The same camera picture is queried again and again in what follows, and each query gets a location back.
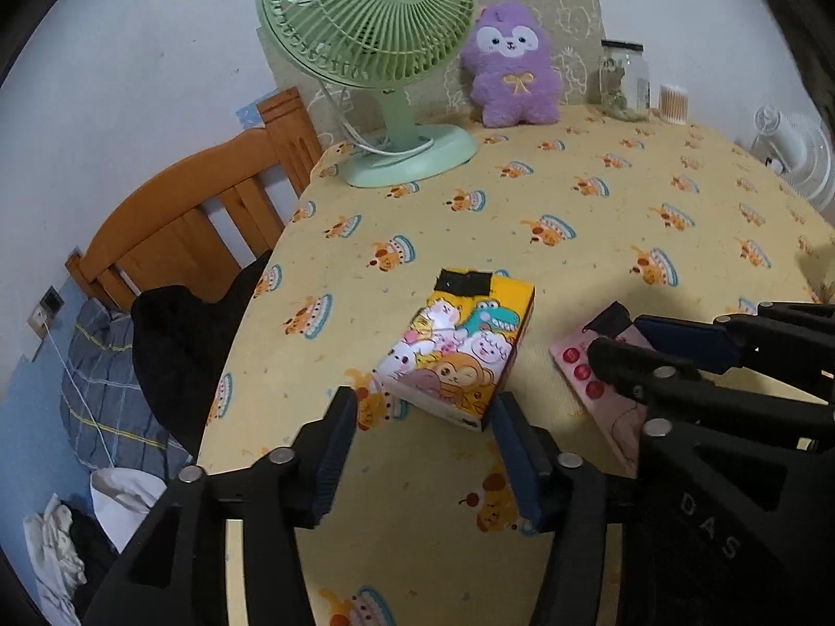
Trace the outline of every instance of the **jar lid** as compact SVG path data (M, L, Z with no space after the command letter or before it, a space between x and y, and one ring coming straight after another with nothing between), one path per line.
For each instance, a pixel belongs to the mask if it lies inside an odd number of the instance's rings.
M644 53L644 45L637 42L619 42L617 40L601 40L600 44L610 49L629 49L632 52Z

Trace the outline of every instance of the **white desk fan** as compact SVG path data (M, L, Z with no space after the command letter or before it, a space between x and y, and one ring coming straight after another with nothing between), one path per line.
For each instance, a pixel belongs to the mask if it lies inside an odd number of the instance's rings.
M375 92L387 135L374 144L323 92L356 146L340 166L345 181L358 187L418 181L475 154L475 141L460 127L416 125L402 89L456 52L475 0L258 0L257 6L278 51L305 73Z
M762 106L754 117L757 139L778 161L780 177L818 212L835 197L835 161L824 130L809 117Z

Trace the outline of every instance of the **glass jar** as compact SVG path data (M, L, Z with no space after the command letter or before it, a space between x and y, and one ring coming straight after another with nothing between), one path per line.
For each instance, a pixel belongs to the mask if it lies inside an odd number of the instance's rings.
M644 45L601 41L600 99L605 115L640 122L650 115L650 66Z

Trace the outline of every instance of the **red dot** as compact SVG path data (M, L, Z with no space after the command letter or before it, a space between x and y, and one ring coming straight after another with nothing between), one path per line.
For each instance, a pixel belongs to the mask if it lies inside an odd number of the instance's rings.
M575 376L580 381L585 381L591 376L591 367L589 365L577 365L575 367Z
M563 359L570 365L573 365L579 359L579 351L577 348L566 348L563 353Z
M592 400L597 400L598 398L603 397L603 392L605 390L606 387L600 381L589 381L589 383L586 384L586 395Z

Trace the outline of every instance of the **black tape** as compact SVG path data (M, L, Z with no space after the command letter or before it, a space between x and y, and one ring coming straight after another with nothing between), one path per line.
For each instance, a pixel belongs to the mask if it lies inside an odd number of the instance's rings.
M490 296L492 279L492 273L479 273L475 270L469 273L455 273L452 270L442 270L437 276L435 291L456 296Z
M622 331L628 330L631 325L632 318L629 317L626 306L614 301L611 306L583 327L583 331L592 330L601 336L613 339Z

